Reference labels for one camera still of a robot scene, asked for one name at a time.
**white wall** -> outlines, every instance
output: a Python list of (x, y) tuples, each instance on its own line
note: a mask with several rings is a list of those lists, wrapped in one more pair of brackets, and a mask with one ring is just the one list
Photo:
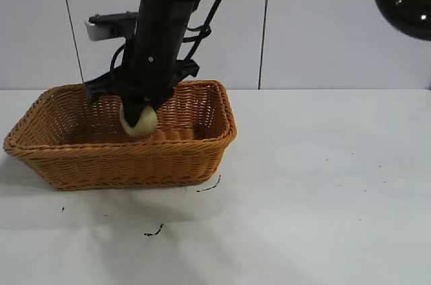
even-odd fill
[[(85, 78), (108, 71), (110, 58), (122, 41), (90, 42), (88, 16), (136, 11), (140, 0), (69, 0), (79, 58)], [(191, 26), (201, 25), (213, 0), (204, 0)], [(213, 34), (195, 56), (201, 65), (199, 79), (217, 79), (229, 88), (257, 88), (264, 0), (225, 0), (213, 21)]]
[(429, 88), (431, 43), (374, 0), (269, 0), (262, 88)]
[(65, 0), (0, 0), (0, 89), (78, 82)]

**wicker basket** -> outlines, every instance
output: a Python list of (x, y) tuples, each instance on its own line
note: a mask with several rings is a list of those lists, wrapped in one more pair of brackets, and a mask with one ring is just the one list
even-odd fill
[(119, 121), (121, 101), (86, 102), (83, 85), (53, 88), (32, 105), (4, 149), (62, 190), (196, 185), (216, 171), (236, 136), (219, 82), (181, 84), (159, 111), (158, 130), (131, 139)]

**table surface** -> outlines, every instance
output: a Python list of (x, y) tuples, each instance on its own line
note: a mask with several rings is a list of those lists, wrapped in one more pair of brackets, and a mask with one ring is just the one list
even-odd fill
[[(1, 136), (39, 93), (0, 91)], [(431, 92), (229, 95), (204, 185), (64, 193), (2, 152), (1, 283), (431, 284)]]

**white ball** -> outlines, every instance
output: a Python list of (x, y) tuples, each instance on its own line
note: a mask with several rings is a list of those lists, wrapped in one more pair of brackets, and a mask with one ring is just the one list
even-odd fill
[(141, 113), (141, 116), (136, 124), (136, 126), (131, 127), (124, 118), (123, 105), (120, 109), (120, 122), (123, 126), (125, 133), (131, 137), (141, 137), (144, 135), (149, 135), (157, 129), (157, 114), (152, 106), (147, 106)]

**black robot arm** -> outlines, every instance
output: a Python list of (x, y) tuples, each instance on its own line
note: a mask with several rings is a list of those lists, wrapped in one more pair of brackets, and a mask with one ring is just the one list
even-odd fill
[[(178, 51), (200, 0), (141, 0), (138, 13), (90, 18), (88, 30), (93, 40), (126, 38), (121, 66), (114, 68), (113, 61), (110, 73), (88, 82), (90, 93), (118, 94), (123, 100), (125, 120), (134, 127), (145, 107), (157, 110), (172, 96), (179, 81), (196, 76), (199, 67), (191, 56), (210, 33), (209, 22), (220, 1), (216, 0), (208, 21), (198, 28), (191, 53), (180, 61)], [(431, 40), (430, 0), (376, 1), (382, 14), (402, 32)]]

